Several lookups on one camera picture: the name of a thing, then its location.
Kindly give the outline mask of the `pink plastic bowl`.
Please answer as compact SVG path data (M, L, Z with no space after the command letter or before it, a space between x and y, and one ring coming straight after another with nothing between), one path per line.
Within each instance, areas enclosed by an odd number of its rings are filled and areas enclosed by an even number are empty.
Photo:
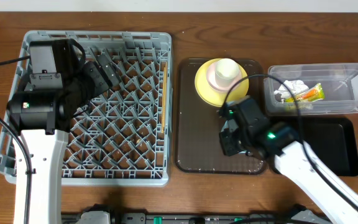
M235 84L235 82L232 84L232 86L230 88L220 89L217 86L216 81L215 81L215 64L216 64L216 62L213 62L207 69L207 72L206 72L207 81L208 81L209 85L216 91L222 91L222 92L228 91Z

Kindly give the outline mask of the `cream plastic cup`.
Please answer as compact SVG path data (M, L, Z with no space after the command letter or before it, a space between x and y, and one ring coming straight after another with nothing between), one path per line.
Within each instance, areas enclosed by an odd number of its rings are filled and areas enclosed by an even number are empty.
M223 58L215 64L215 81L220 89L227 89L241 78L238 64L230 58Z

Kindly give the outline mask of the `white tissue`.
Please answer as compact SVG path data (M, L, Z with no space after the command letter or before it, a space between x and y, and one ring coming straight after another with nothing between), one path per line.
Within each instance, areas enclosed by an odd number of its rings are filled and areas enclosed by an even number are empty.
M280 87L275 90L274 95L279 95L281 99L288 99L291 94L297 95L309 90L309 87L301 80L285 80Z

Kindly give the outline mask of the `yellow pandan cake wrapper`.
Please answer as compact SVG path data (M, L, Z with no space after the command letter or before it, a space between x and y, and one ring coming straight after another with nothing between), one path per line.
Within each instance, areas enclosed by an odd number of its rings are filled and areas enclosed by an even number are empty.
M313 88L297 94L294 98L285 99L284 102L314 102L323 99L325 99L323 87L320 83L317 83Z

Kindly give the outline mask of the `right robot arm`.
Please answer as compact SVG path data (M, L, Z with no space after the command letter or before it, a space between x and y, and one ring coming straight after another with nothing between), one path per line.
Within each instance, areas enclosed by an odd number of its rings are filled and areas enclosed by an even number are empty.
M332 223L358 223L358 194L286 123L262 126L252 136L247 126L231 119L219 133L219 141L227 156L246 150L260 160L269 160L273 168L299 186Z

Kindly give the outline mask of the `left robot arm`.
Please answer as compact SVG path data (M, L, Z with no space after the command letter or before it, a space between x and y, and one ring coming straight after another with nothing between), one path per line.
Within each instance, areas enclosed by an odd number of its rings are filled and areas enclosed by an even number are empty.
M73 39L29 44L31 68L7 103L16 151L14 223L61 223L62 165L71 120L118 86L107 57L86 61Z

